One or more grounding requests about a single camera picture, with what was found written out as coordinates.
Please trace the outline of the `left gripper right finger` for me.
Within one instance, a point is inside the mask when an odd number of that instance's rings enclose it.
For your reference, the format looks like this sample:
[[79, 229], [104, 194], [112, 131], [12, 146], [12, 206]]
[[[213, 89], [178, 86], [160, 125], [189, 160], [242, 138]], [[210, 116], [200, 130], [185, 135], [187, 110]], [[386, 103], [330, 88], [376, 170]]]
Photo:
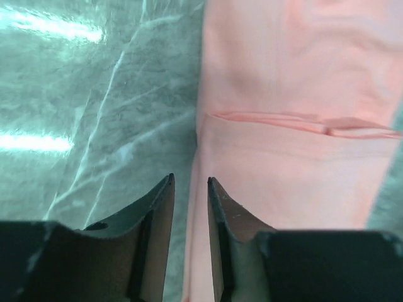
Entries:
[[215, 301], [401, 301], [402, 241], [388, 232], [276, 230], [208, 180]]

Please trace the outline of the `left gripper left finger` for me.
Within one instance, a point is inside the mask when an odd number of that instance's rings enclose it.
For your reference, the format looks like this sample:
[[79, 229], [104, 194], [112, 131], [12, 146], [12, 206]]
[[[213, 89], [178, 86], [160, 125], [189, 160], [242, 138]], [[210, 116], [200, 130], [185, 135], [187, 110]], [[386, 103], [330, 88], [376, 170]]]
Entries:
[[2, 301], [161, 301], [175, 181], [85, 229], [1, 222]]

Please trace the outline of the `salmon pink t shirt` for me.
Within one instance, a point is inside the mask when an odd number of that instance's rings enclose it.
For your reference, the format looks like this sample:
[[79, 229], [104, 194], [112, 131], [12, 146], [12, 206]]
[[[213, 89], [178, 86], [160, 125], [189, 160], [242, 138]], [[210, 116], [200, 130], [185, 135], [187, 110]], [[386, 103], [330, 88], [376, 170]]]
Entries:
[[362, 229], [402, 137], [401, 1], [207, 1], [183, 301], [212, 301], [207, 180], [280, 229]]

